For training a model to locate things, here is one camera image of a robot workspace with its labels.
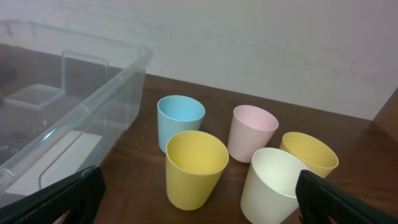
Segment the cream white cup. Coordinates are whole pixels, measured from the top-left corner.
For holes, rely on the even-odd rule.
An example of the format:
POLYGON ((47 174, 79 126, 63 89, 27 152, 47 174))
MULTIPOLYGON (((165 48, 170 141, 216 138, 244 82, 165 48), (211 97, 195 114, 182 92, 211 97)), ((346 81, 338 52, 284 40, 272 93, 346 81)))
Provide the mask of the cream white cup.
POLYGON ((251 223, 282 223, 299 207, 295 188, 308 167, 281 149, 257 150, 241 196, 241 210, 251 223))

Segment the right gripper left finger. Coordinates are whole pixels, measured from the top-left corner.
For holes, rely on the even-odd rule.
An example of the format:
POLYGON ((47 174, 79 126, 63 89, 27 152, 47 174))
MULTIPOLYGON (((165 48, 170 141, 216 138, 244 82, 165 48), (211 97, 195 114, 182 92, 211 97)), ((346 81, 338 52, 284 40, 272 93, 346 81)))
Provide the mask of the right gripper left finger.
POLYGON ((106 185, 100 167, 89 166, 1 208, 1 223, 93 223, 106 185))

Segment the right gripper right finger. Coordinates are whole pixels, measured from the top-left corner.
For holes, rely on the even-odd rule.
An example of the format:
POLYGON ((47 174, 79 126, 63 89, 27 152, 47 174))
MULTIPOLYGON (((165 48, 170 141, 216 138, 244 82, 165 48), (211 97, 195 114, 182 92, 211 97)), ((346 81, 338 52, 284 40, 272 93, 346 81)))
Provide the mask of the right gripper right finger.
POLYGON ((309 170, 301 170, 295 194, 302 224, 397 224, 397 219, 360 201, 309 170))

